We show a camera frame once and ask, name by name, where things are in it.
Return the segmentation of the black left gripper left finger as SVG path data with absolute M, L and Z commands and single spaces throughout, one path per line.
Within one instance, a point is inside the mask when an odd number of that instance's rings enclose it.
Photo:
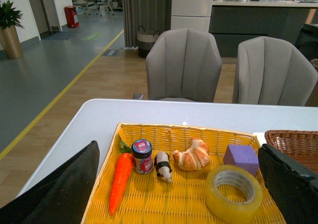
M 0 210 L 2 224 L 79 224 L 99 165 L 97 141 Z

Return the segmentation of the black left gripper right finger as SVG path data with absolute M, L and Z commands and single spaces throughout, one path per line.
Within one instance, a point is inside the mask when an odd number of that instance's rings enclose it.
M 288 224 L 318 222 L 318 174 L 275 147 L 258 150 L 265 186 Z

